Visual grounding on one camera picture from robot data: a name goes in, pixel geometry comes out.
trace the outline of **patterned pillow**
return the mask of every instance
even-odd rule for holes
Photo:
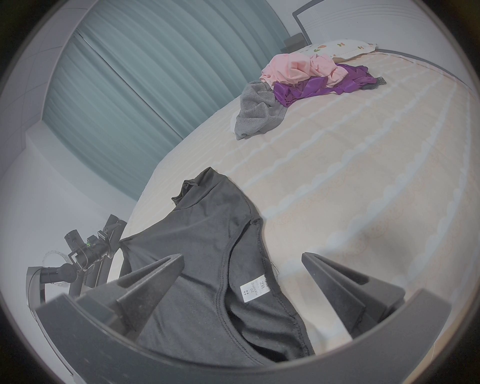
[[[307,56],[326,54],[330,56],[334,62],[338,63],[350,60],[364,53],[373,52],[376,48],[376,44],[369,44],[359,40],[341,39],[329,41],[328,43],[311,44],[299,49],[297,52]]]

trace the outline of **beige bed sheet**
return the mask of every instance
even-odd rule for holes
[[[265,219],[278,282],[315,352],[350,339],[301,264],[303,252],[452,302],[446,329],[480,275],[480,105],[460,81],[423,62],[372,53],[350,60],[387,85],[291,106],[274,130],[237,141],[239,99],[219,110],[154,171],[124,236],[163,219],[183,180],[227,175]],[[117,278],[119,252],[109,279]]]

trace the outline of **curtain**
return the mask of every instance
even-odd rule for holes
[[[138,199],[159,161],[280,53],[265,0],[100,0],[67,44],[43,119]]]

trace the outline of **white headboard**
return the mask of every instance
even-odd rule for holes
[[[445,69],[473,81],[454,48],[412,0],[313,0],[293,13],[308,44],[351,38]]]

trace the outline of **pink cloth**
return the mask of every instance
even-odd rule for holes
[[[275,55],[262,70],[260,80],[273,88],[275,82],[296,84],[312,76],[327,77],[327,88],[337,85],[348,74],[327,55],[308,57],[302,53]]]

